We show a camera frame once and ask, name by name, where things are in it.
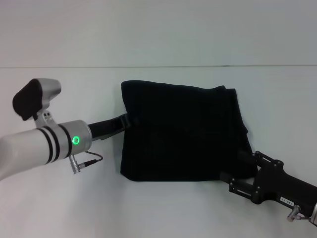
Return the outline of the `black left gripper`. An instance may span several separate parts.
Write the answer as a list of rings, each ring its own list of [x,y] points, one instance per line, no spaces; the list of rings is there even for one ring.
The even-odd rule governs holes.
[[[128,114],[123,114],[113,119],[89,124],[88,127],[91,131],[92,141],[96,141],[110,138],[130,128],[131,122]]]

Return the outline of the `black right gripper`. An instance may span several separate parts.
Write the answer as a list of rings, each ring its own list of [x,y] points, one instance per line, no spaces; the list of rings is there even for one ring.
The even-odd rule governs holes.
[[[302,214],[311,214],[317,203],[317,187],[288,175],[283,165],[282,161],[260,151],[239,150],[239,170],[255,172],[257,167],[260,168],[254,183],[240,181],[225,172],[220,173],[220,180],[229,184],[229,192],[255,204],[272,200],[289,208],[299,205]]]

